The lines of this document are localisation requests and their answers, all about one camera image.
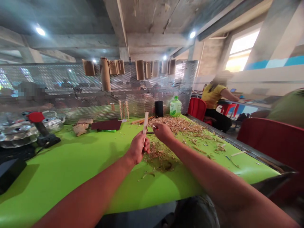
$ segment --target green plastic bottle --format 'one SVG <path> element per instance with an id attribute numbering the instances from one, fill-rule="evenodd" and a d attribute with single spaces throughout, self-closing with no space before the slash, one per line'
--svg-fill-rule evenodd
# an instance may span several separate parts
<path id="1" fill-rule="evenodd" d="M 170 103 L 170 116 L 178 117 L 181 114 L 181 102 L 178 100 L 178 96 L 174 97 L 174 100 Z"/>

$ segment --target perforated metal screen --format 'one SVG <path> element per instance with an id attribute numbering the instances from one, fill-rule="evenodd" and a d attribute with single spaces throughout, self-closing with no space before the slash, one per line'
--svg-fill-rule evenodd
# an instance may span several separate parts
<path id="1" fill-rule="evenodd" d="M 23 111 L 55 110 L 66 117 L 66 124 L 76 123 L 79 118 L 95 121 L 143 117 L 148 111 L 155 114 L 155 101 L 163 101 L 164 113 L 169 113 L 171 99 L 179 96 L 182 113 L 186 113 L 190 101 L 198 62 L 177 61 L 175 75 L 161 74 L 156 78 L 137 81 L 135 64 L 125 63 L 125 74 L 111 76 L 111 91 L 102 91 L 100 68 L 95 66 L 96 76 L 85 76 L 83 65 L 72 64 L 25 64 L 1 65 L 1 112 L 15 114 Z"/>

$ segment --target green pen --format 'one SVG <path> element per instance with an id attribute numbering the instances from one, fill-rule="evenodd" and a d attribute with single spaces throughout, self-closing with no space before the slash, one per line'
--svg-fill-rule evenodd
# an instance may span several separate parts
<path id="1" fill-rule="evenodd" d="M 116 132 L 116 130 L 101 130 L 103 132 Z"/>

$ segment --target black pants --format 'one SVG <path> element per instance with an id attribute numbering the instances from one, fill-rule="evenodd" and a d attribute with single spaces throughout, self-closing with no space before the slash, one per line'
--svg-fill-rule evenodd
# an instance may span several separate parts
<path id="1" fill-rule="evenodd" d="M 216 119 L 216 122 L 213 122 L 212 126 L 224 133 L 226 133 L 232 125 L 231 119 L 217 112 L 215 109 L 206 109 L 205 116 Z"/>

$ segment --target chair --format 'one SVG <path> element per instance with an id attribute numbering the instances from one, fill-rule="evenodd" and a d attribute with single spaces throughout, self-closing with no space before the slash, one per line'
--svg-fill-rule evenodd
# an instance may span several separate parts
<path id="1" fill-rule="evenodd" d="M 212 126 L 211 120 L 204 121 L 206 109 L 207 109 L 207 105 L 202 99 L 199 98 L 190 99 L 188 114 Z"/>
<path id="2" fill-rule="evenodd" d="M 304 129 L 269 119 L 249 118 L 243 121 L 237 139 L 299 172 L 271 200 L 294 200 L 304 190 Z"/>
<path id="3" fill-rule="evenodd" d="M 228 112 L 231 108 L 234 108 L 233 117 L 235 117 L 235 114 L 238 112 L 238 107 L 240 105 L 239 104 L 218 104 L 218 106 L 222 106 L 221 113 L 225 116 L 228 114 Z"/>

